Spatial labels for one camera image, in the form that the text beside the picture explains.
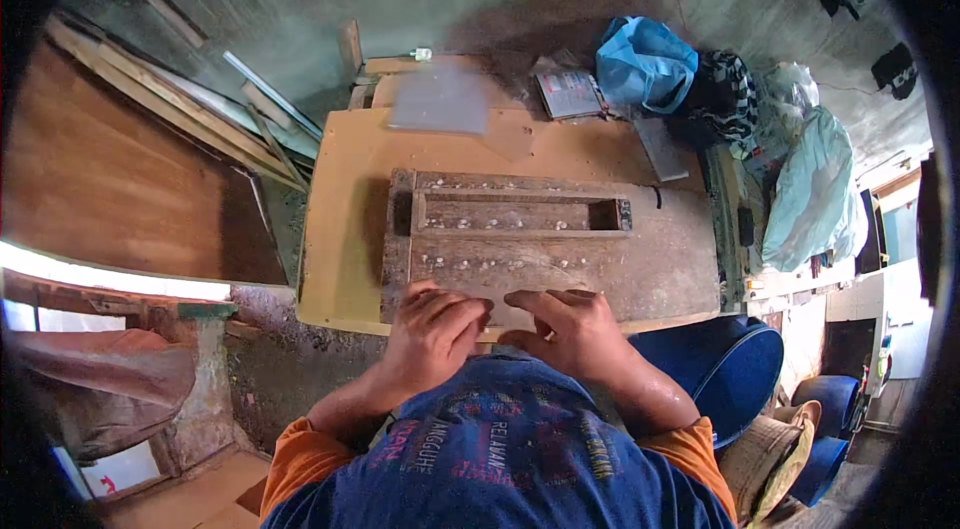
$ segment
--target blue t-shirt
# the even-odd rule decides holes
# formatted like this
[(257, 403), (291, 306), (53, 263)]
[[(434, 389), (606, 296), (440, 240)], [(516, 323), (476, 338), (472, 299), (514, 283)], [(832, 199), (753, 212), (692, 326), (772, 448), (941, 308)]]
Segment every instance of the blue t-shirt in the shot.
[(540, 360), (468, 360), (264, 527), (732, 527), (719, 499)]

